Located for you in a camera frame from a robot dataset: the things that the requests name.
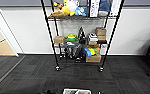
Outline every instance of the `metal shelf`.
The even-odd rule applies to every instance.
[[[117,16],[108,16],[108,19],[115,19]],[[48,17],[49,21],[53,21],[54,18],[57,21],[62,20],[100,20],[106,19],[107,16],[100,16],[100,17],[86,17],[86,16],[64,16],[64,17]]]

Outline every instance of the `gray carpet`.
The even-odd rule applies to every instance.
[[[142,56],[108,56],[100,63],[62,60],[55,70],[53,55],[26,55],[0,84],[0,94],[37,94],[47,90],[62,94],[64,88],[89,89],[92,94],[150,94],[150,71]]]

